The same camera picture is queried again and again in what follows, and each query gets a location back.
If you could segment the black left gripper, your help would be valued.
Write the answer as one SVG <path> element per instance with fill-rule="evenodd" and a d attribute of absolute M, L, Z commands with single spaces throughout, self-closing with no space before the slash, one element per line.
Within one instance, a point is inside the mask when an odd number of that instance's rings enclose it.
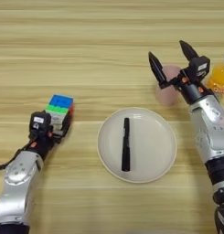
<path fill-rule="evenodd" d="M 73 107 L 70 107 L 63 122 L 61 131 L 55 131 L 51 124 L 34 123 L 29 129 L 29 145 L 27 150 L 45 159 L 48 153 L 59 144 L 69 130 L 73 119 Z"/>

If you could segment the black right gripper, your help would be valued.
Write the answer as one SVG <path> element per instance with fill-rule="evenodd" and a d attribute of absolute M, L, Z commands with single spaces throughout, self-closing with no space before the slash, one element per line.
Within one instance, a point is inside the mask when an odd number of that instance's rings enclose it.
<path fill-rule="evenodd" d="M 188 61 L 198 57 L 197 52 L 187 42 L 180 40 L 179 43 Z M 187 104 L 194 104 L 205 96 L 212 94 L 212 91 L 202 84 L 202 80 L 208 75 L 206 71 L 200 72 L 198 76 L 194 76 L 187 69 L 181 69 L 171 80 L 167 80 L 158 58 L 152 52 L 148 53 L 148 58 L 159 87 L 165 89 L 173 86 L 181 93 Z"/>

